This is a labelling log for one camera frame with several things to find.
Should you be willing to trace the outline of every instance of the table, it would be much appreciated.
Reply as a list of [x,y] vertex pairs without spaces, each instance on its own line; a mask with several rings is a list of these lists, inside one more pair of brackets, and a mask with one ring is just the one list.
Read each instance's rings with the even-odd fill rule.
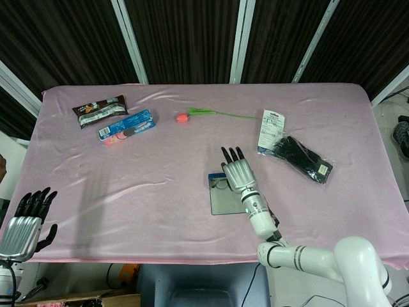
[[[150,109],[157,126],[114,146],[80,129],[73,107],[124,95],[130,114]],[[286,116],[286,132],[334,162],[326,185],[257,153],[261,120],[174,117],[187,107]],[[257,261],[261,242],[245,214],[212,216],[207,176],[221,146],[239,146],[280,230],[292,245],[332,249],[346,236],[369,239],[381,258],[409,267],[409,215],[365,91],[355,84],[60,86],[43,106],[7,219],[29,191],[58,191],[33,261],[228,264]]]

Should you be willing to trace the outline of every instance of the shoe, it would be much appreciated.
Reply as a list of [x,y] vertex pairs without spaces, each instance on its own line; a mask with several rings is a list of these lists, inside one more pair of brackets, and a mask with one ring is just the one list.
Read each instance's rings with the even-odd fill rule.
[[409,160],[409,123],[399,122],[394,128],[392,137],[399,146],[403,158]]

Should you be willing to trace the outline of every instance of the black curtain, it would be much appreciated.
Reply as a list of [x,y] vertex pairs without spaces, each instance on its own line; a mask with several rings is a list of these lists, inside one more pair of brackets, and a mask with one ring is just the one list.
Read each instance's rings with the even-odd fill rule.
[[129,0],[152,84],[228,83],[239,0]]
[[10,137],[30,139],[36,118],[0,88],[0,130]]
[[358,83],[373,99],[409,65],[409,1],[341,0],[300,82]]
[[0,1],[0,59],[38,97],[57,85],[134,83],[110,0]]
[[328,0],[257,0],[242,83],[290,83]]

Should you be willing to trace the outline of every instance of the blue package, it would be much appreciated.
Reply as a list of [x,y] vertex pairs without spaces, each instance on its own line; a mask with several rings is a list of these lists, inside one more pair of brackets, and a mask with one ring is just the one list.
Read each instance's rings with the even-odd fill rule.
[[113,123],[108,127],[100,129],[98,134],[100,141],[103,141],[106,145],[111,145],[154,126],[155,122],[153,121],[150,111],[143,110],[119,122]]

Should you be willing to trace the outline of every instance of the floor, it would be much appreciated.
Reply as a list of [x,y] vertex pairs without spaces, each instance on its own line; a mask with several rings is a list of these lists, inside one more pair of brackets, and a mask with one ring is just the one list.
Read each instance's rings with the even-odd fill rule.
[[[396,90],[409,85],[409,79],[399,85]],[[403,94],[409,96],[409,90]],[[402,95],[396,95],[374,108],[374,113],[379,124],[380,132],[385,143],[392,169],[397,183],[405,200],[409,200],[409,162],[400,158],[396,145],[392,142],[392,130],[397,124],[399,115],[409,116],[408,99]],[[24,278],[19,291],[26,294],[35,286],[41,277],[47,277],[50,281],[48,289],[39,293],[37,297],[50,295],[84,292],[108,288],[105,277],[109,264],[70,263],[70,264],[46,264],[26,263],[24,265]],[[113,265],[110,271],[110,281],[119,285],[118,274],[121,264]],[[398,298],[409,293],[409,271],[397,271],[387,267],[392,279],[392,292],[390,296]],[[345,304],[343,286],[323,278],[303,274],[289,269],[269,270],[272,303],[275,306],[301,306],[314,294],[337,299]],[[309,307],[338,306],[337,303],[321,298],[316,298]]]

